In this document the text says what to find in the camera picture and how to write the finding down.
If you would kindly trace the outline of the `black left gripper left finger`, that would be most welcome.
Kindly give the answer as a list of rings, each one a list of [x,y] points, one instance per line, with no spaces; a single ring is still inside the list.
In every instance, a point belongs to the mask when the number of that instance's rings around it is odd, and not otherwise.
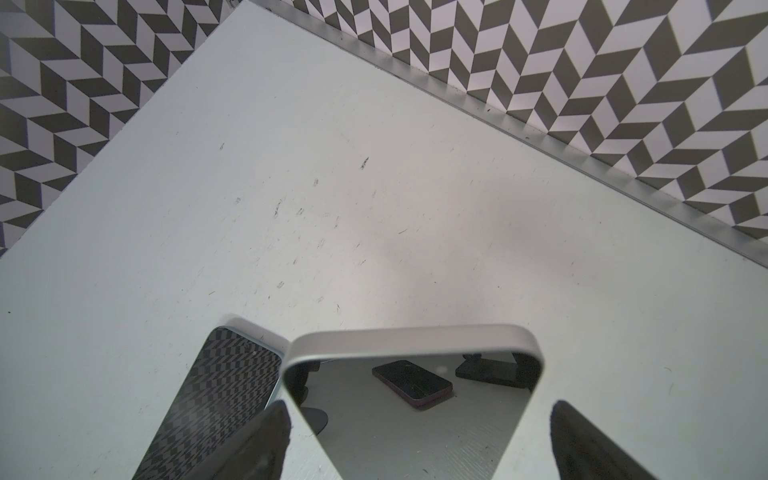
[[[184,479],[280,479],[292,424],[275,401],[194,467]]]

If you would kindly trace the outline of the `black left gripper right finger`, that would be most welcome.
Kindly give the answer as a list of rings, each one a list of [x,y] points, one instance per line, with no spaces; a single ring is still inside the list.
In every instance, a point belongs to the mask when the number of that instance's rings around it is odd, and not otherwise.
[[[559,477],[563,480],[654,479],[567,401],[558,400],[553,405],[550,439]]]

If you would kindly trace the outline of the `phone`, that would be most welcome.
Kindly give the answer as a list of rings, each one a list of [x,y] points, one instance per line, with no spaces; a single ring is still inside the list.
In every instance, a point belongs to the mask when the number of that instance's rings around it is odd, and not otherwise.
[[[212,330],[192,362],[135,479],[182,479],[259,414],[278,384],[286,342]]]
[[[515,325],[311,333],[281,381],[344,479],[489,479],[544,357]]]

